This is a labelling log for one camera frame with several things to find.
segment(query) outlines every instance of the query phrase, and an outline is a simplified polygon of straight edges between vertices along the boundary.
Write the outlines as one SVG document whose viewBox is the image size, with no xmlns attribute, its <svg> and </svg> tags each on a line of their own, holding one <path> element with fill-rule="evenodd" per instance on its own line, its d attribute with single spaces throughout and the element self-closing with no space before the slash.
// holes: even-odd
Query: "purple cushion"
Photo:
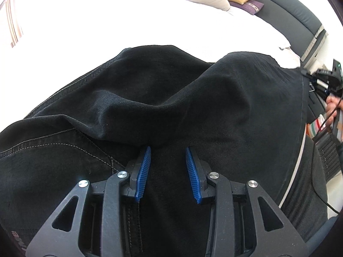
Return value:
<svg viewBox="0 0 343 257">
<path fill-rule="evenodd" d="M 229 1 L 229 3 L 231 6 L 236 7 L 236 8 L 241 8 L 252 15 L 254 15 L 255 13 L 258 13 L 262 9 L 262 7 L 265 5 L 255 0 L 249 0 L 245 2 L 243 5 L 236 2 L 232 2 L 232 1 Z"/>
</svg>

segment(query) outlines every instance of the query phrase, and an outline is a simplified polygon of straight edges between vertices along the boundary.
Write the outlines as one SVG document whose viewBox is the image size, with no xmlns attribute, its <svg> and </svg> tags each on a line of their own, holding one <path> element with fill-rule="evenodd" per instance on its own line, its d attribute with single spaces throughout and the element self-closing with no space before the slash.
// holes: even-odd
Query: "white blanket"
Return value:
<svg viewBox="0 0 343 257">
<path fill-rule="evenodd" d="M 186 0 L 25 0 L 23 37 L 0 56 L 0 131 L 58 89 L 140 45 L 172 44 L 208 62 L 234 51 L 295 68 L 286 38 L 257 16 Z"/>
</svg>

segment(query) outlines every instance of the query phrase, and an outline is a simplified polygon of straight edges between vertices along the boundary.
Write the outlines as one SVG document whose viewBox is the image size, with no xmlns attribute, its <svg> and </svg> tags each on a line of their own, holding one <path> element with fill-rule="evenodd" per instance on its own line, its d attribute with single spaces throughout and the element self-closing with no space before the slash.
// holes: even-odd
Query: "gray upholstered headboard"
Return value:
<svg viewBox="0 0 343 257">
<path fill-rule="evenodd" d="M 281 32 L 307 67 L 327 33 L 320 20 L 299 0 L 256 0 L 264 7 L 256 14 Z"/>
</svg>

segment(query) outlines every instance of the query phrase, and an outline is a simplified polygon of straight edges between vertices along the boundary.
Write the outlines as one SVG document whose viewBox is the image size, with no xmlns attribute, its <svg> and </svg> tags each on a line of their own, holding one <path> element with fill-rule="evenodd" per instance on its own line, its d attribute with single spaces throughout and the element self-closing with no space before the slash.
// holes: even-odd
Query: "human hand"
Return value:
<svg viewBox="0 0 343 257">
<path fill-rule="evenodd" d="M 334 96 L 328 96 L 326 99 L 326 116 L 328 117 L 332 111 L 335 109 L 337 103 L 340 101 L 340 98 Z M 339 104 L 338 108 L 343 109 L 343 101 Z M 337 116 L 337 110 L 332 114 L 332 116 L 326 121 L 326 125 L 330 126 L 333 123 L 333 119 Z"/>
</svg>

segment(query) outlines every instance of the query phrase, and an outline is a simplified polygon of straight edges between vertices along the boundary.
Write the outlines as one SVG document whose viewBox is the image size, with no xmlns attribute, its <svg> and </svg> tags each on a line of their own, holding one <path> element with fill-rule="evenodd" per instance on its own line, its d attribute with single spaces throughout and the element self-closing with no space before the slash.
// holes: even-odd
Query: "ribbed blue rubber pad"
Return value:
<svg viewBox="0 0 343 257">
<path fill-rule="evenodd" d="M 197 200 L 197 203 L 200 204 L 202 200 L 200 193 L 200 180 L 189 148 L 186 149 L 186 166 L 189 179 L 191 181 L 194 198 Z"/>
<path fill-rule="evenodd" d="M 146 180 L 148 178 L 150 163 L 151 163 L 151 148 L 147 147 L 142 164 L 141 164 L 141 168 L 137 176 L 136 193 L 134 195 L 136 202 L 139 202 L 139 200 L 143 197 Z"/>
</svg>

